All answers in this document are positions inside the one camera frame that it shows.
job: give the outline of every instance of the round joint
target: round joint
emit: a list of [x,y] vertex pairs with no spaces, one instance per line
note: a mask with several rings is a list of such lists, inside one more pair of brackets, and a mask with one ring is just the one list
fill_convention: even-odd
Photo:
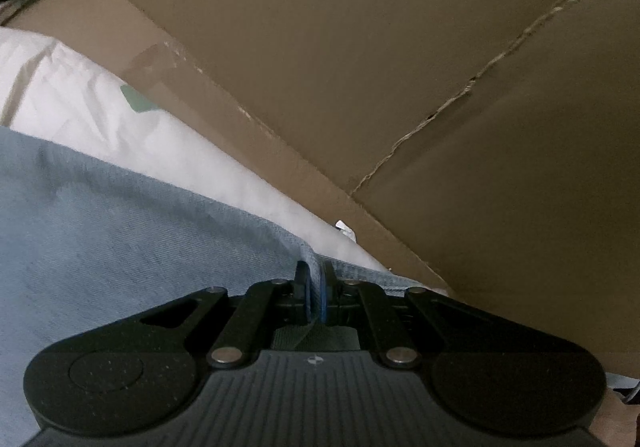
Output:
[[233,346],[224,346],[211,351],[211,358],[219,364],[233,364],[242,358],[242,351]]
[[406,366],[418,359],[418,352],[412,350],[412,348],[398,346],[386,352],[386,359],[394,364],[398,364],[398,366]]

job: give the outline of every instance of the wrinkled white sheet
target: wrinkled white sheet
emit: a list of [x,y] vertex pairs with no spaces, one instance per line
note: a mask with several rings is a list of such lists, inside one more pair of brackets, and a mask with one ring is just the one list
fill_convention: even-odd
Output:
[[123,81],[56,39],[0,28],[0,124],[277,223],[317,252],[385,270],[337,229],[162,110],[135,112]]

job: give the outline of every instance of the denim fabric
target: denim fabric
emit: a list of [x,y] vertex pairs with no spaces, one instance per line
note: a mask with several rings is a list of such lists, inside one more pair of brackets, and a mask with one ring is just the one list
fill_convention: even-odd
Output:
[[[0,127],[0,445],[37,432],[30,359],[64,337],[207,286],[240,295],[319,256],[270,221]],[[398,293],[415,281],[334,261]]]

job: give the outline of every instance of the green sticker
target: green sticker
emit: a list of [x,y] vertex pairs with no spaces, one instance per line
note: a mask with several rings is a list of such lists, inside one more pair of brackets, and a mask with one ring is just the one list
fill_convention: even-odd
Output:
[[133,109],[135,112],[145,112],[159,109],[159,107],[151,102],[144,94],[138,93],[128,84],[123,84],[120,87],[120,91],[122,91],[124,98],[127,99],[129,106],[131,106],[131,109]]

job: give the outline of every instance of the cardboard box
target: cardboard box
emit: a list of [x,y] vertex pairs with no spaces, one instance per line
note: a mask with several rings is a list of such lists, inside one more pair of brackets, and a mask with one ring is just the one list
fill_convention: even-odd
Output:
[[640,376],[638,0],[47,1],[143,89],[183,52],[156,101],[394,271]]

